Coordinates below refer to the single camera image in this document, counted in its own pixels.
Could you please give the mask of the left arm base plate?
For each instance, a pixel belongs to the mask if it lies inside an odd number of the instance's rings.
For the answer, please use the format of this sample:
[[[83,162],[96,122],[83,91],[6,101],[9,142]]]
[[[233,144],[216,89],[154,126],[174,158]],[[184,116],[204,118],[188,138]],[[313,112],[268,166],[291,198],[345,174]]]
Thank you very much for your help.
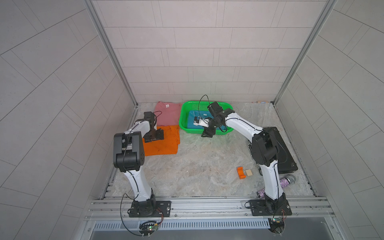
[[[134,201],[127,213],[130,218],[169,217],[171,206],[171,201]]]

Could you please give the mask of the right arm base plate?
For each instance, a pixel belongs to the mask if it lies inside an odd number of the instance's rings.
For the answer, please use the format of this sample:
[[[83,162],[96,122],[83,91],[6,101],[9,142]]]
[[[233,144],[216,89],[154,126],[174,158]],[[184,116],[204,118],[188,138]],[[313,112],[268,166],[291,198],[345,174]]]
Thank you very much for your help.
[[[292,210],[286,199],[271,200],[250,200],[248,206],[252,216],[291,216]]]

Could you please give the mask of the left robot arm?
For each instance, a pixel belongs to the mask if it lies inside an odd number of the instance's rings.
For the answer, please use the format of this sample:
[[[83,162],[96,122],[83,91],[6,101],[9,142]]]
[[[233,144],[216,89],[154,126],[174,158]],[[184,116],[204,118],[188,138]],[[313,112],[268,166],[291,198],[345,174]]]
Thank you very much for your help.
[[[145,112],[129,130],[114,135],[113,165],[124,173],[134,191],[130,217],[149,217],[157,211],[156,198],[142,166],[145,163],[144,143],[163,139],[164,131],[157,129],[157,116],[153,112]]]

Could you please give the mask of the blue t-shirt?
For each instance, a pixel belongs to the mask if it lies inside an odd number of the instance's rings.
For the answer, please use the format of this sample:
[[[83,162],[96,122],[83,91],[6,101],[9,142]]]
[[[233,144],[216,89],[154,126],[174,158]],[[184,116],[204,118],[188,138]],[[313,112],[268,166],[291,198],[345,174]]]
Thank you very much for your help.
[[[194,125],[195,120],[198,120],[200,118],[204,119],[206,122],[206,119],[213,118],[213,116],[211,115],[211,113],[209,111],[200,111],[200,112],[199,111],[189,111],[187,128],[188,129],[203,130],[204,127]]]

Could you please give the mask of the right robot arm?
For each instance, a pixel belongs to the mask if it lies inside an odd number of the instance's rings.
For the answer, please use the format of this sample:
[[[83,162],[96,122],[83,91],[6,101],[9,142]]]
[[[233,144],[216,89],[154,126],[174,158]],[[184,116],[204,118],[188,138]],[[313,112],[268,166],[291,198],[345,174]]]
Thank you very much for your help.
[[[265,183],[265,206],[267,213],[282,214],[283,207],[288,203],[280,183],[278,159],[280,144],[272,130],[256,126],[240,117],[232,109],[224,110],[217,102],[208,106],[211,118],[194,118],[194,125],[204,127],[203,138],[211,138],[216,129],[230,127],[250,141],[251,156],[260,166]]]

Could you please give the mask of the orange t-shirt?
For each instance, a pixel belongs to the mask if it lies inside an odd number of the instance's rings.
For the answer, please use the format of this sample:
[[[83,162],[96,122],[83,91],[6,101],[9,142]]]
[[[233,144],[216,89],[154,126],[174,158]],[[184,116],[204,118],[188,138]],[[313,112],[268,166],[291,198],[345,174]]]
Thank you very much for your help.
[[[180,144],[180,127],[175,126],[160,126],[160,129],[164,131],[164,139],[153,141],[144,144],[145,156],[156,155],[174,155],[178,152],[178,146]]]

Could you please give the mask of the pink t-shirt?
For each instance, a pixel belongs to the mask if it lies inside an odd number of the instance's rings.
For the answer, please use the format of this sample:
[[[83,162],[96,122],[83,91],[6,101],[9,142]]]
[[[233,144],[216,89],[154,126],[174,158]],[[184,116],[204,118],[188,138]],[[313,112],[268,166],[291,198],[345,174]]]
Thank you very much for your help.
[[[182,109],[181,103],[164,103],[158,102],[155,106],[155,112],[157,112],[158,126],[176,126],[179,124],[179,119]]]

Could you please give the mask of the green plastic basket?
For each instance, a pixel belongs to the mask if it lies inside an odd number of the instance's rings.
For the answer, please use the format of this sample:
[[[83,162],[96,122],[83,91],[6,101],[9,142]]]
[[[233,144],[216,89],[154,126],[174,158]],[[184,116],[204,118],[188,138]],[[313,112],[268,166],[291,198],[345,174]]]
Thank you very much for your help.
[[[179,126],[189,134],[202,134],[204,128],[194,125],[195,117],[203,119],[213,118],[208,110],[209,102],[188,101],[182,104]]]

